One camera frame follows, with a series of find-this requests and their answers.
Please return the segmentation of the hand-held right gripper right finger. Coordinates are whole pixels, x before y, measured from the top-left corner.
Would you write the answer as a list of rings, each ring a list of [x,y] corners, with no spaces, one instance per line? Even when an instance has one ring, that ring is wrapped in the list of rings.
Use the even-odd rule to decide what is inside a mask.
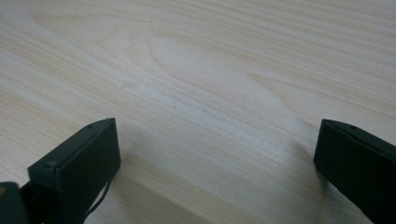
[[[324,119],[314,163],[374,224],[396,224],[396,146],[356,126]]]

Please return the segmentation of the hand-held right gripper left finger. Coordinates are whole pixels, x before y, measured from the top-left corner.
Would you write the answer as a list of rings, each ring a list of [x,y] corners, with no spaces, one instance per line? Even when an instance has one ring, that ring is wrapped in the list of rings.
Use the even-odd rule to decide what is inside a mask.
[[[22,187],[33,224],[83,224],[120,169],[115,119],[91,123],[28,168]]]

